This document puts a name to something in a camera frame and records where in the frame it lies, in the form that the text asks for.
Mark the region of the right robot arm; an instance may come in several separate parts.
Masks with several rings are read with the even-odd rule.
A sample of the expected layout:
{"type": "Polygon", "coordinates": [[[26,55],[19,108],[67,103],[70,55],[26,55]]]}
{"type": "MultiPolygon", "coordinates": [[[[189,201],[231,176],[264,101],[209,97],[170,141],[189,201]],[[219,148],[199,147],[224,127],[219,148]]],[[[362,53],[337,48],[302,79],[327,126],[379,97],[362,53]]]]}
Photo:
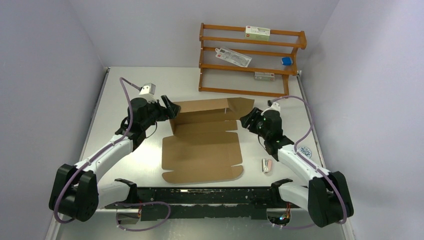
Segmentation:
{"type": "Polygon", "coordinates": [[[298,185],[289,179],[278,183],[270,193],[270,202],[282,207],[289,202],[308,212],[313,224],[323,228],[342,224],[354,215],[346,177],[340,171],[330,171],[297,150],[295,143],[284,135],[280,111],[254,107],[240,118],[243,128],[263,139],[266,152],[277,162],[292,170],[305,183],[298,185]]]}

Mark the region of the brown cardboard box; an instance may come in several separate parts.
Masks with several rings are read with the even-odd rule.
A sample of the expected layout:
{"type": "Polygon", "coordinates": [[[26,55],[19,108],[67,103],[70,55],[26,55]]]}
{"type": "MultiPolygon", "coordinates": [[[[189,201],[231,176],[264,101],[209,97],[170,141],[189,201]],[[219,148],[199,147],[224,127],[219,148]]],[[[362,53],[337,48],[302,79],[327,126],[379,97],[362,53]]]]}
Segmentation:
{"type": "Polygon", "coordinates": [[[254,100],[244,97],[180,101],[172,135],[162,140],[162,178],[170,184],[231,181],[244,171],[237,121],[254,100]]]}

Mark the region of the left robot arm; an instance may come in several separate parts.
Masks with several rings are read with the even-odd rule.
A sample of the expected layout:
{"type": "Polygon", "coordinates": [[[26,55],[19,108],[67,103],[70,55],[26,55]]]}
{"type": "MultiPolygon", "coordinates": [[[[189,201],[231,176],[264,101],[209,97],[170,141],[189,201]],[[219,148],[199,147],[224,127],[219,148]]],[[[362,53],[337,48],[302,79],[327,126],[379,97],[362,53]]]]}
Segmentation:
{"type": "Polygon", "coordinates": [[[58,168],[48,203],[58,222],[66,223],[59,214],[69,217],[70,221],[85,222],[97,209],[112,204],[132,208],[140,202],[137,184],[132,181],[117,178],[102,187],[98,183],[116,163],[142,144],[149,127],[178,116],[181,106],[166,95],[161,99],[164,105],[155,99],[133,98],[127,116],[106,145],[85,160],[58,168]]]}

